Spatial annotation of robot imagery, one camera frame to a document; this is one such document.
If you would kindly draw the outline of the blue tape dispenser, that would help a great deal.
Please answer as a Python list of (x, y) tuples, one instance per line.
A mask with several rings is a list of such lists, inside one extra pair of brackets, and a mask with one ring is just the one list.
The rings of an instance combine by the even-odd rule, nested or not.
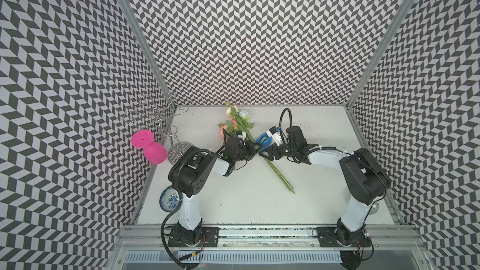
[(265, 150), (267, 147), (271, 145), (272, 138), (270, 133), (264, 132), (260, 137), (257, 138), (256, 143), (261, 144), (261, 151)]

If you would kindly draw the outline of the artificial rose bouquet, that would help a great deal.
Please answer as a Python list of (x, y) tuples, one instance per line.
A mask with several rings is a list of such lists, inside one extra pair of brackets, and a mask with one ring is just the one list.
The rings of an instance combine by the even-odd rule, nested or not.
[(248, 111), (240, 109), (229, 101), (225, 106), (227, 120), (218, 124), (222, 146), (216, 154), (231, 164), (237, 161), (245, 161), (247, 164), (260, 154), (263, 143), (261, 139), (256, 141), (250, 132), (255, 125), (250, 121), (251, 116)]

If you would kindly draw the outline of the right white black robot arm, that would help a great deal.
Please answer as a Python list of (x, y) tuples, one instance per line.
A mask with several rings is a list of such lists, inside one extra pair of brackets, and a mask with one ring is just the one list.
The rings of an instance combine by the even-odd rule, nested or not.
[(378, 160), (366, 148), (343, 151), (335, 146), (309, 144), (300, 127), (293, 126), (284, 133), (272, 127), (256, 140), (262, 144), (259, 155), (268, 161), (288, 158), (296, 164), (321, 165), (340, 170), (349, 191), (344, 214), (335, 227), (317, 228), (322, 247), (370, 246), (366, 219), (373, 205), (385, 198), (391, 180)]

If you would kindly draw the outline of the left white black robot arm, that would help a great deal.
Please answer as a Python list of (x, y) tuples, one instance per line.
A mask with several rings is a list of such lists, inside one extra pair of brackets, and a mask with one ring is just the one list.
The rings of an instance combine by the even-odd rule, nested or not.
[(181, 245), (196, 246), (203, 240), (203, 218), (198, 194), (210, 174), (230, 176), (237, 162), (252, 160), (263, 145), (239, 136), (227, 137), (216, 152), (190, 146), (174, 164), (168, 179), (176, 190), (179, 203), (174, 212), (179, 219), (172, 230), (173, 238)]

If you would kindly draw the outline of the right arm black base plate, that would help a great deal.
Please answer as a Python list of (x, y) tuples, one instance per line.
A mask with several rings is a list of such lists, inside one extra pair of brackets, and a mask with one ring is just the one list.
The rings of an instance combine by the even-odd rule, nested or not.
[(316, 227), (314, 232), (322, 248), (369, 248), (372, 245), (363, 227), (353, 232), (345, 227)]

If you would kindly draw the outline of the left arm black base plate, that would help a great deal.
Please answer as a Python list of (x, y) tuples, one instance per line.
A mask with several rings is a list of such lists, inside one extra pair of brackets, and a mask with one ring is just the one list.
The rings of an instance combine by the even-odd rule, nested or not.
[(216, 248), (219, 236), (219, 227), (197, 227), (190, 231), (176, 225), (169, 234), (167, 245), (175, 248), (200, 247), (201, 245), (206, 248)]

